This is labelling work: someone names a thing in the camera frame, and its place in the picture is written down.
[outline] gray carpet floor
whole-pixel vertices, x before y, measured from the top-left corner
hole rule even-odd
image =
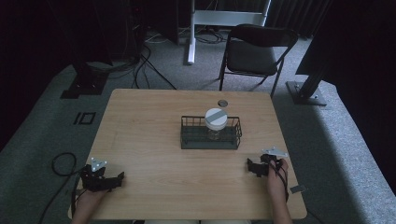
[[[219,68],[224,43],[197,42],[195,64],[186,65],[186,39],[179,46],[163,38],[152,38],[149,61],[179,90],[215,91],[219,88]],[[327,105],[295,105],[286,81],[305,81],[295,76],[310,40],[300,39],[286,59],[273,103],[309,210],[306,218],[294,223],[395,223],[396,199],[349,116],[336,88],[321,82],[319,90]],[[147,49],[143,54],[149,55]],[[101,63],[93,66],[108,68]],[[76,167],[87,160],[93,139],[114,89],[131,88],[132,71],[110,74],[101,95],[81,95],[78,99],[60,99],[76,75],[66,67],[48,85],[34,109],[0,153],[0,223],[37,223],[42,212],[65,181],[51,170],[52,159],[64,152],[77,156]],[[260,78],[227,76],[224,91],[271,90],[270,77],[258,86]],[[149,66],[137,76],[142,89],[171,89]],[[95,113],[92,124],[76,124],[78,113]],[[56,169],[69,173],[73,161],[61,157]],[[69,223],[67,210],[74,178],[49,207],[43,223]],[[132,223],[93,221],[92,223]],[[260,220],[254,223],[271,223]]]

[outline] wooden table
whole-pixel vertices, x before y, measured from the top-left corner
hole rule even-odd
[[[226,100],[240,118],[237,150],[181,149],[181,116],[204,116]],[[91,157],[107,161],[106,177],[125,172],[94,219],[270,219],[265,177],[248,172],[247,158],[276,146],[287,151],[270,96],[242,91],[114,90]],[[289,187],[298,185],[292,164]],[[290,194],[292,218],[306,210],[301,193]]]

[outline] black curtain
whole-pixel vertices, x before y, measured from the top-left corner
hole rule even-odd
[[[395,36],[395,1],[333,0],[297,70],[336,86],[393,192]]]

